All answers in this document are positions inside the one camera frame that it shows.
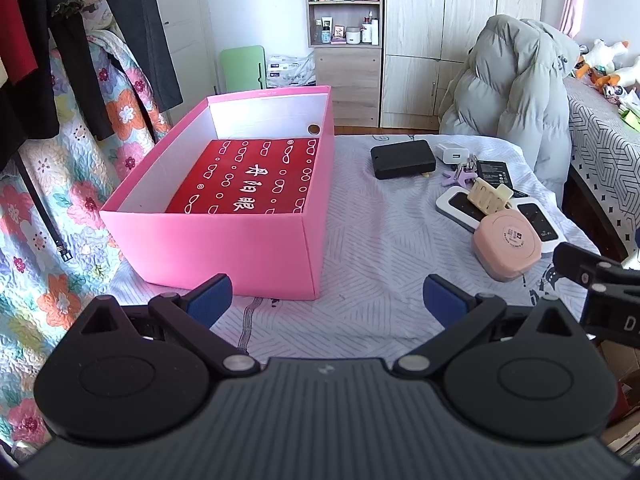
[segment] shelf board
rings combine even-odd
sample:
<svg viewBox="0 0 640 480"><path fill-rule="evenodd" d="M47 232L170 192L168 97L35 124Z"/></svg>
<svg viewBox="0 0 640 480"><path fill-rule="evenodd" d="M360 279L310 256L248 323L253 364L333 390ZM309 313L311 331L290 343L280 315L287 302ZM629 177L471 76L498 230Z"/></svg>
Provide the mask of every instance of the shelf board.
<svg viewBox="0 0 640 480"><path fill-rule="evenodd" d="M309 2L309 5L379 5L380 1L377 2L367 2L364 0L355 0L352 2L351 0L342 0L339 2L334 2L333 0L329 0L327 2Z"/></svg>
<svg viewBox="0 0 640 480"><path fill-rule="evenodd" d="M312 44L311 48L374 48L376 50L380 50L382 48L380 45L372 45L370 43L359 43L355 45L350 45L349 43L341 43L341 44L331 44L331 43L320 43L320 44Z"/></svg>

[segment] pink curtain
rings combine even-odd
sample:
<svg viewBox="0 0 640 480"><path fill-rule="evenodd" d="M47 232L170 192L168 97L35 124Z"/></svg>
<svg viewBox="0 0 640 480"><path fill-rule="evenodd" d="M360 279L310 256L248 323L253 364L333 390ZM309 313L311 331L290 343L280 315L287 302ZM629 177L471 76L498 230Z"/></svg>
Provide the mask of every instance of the pink curtain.
<svg viewBox="0 0 640 480"><path fill-rule="evenodd" d="M580 32L583 12L584 0L564 0L560 30L570 38L574 38Z"/></svg>

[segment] triangular cutout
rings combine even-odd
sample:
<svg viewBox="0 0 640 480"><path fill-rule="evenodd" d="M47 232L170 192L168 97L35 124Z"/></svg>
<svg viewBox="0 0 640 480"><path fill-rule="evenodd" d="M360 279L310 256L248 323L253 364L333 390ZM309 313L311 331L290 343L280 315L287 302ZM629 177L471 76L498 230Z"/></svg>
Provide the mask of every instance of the triangular cutout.
<svg viewBox="0 0 640 480"><path fill-rule="evenodd" d="M540 320L537 332L561 335L564 337L571 337L573 335L556 308L548 308L546 310L542 316L542 320Z"/></svg>
<svg viewBox="0 0 640 480"><path fill-rule="evenodd" d="M100 332L113 332L118 329L116 320L113 319L109 307L99 306L91 319L82 329L83 335L97 334Z"/></svg>

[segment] ribbed black surface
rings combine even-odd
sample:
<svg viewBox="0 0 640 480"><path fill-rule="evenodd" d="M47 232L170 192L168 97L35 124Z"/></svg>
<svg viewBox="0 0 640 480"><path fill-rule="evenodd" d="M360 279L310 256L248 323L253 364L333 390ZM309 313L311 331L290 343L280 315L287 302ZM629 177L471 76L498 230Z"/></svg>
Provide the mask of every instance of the ribbed black surface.
<svg viewBox="0 0 640 480"><path fill-rule="evenodd" d="M272 359L223 383L192 422L154 442L87 449L57 440L20 470L29 480L622 479L597 439L507 446L476 433L434 390L379 360Z"/></svg>

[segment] blue gripper pad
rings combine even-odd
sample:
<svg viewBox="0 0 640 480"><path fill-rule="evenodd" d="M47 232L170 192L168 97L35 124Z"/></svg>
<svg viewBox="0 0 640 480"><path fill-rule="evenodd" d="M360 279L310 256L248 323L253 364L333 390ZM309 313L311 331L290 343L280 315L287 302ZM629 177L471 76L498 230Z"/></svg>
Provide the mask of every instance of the blue gripper pad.
<svg viewBox="0 0 640 480"><path fill-rule="evenodd" d="M430 274L422 286L422 300L431 315L449 328L476 306L476 298L437 274Z"/></svg>
<svg viewBox="0 0 640 480"><path fill-rule="evenodd" d="M233 288L226 274L216 274L208 282L182 297L182 308L197 322L210 328L231 306Z"/></svg>

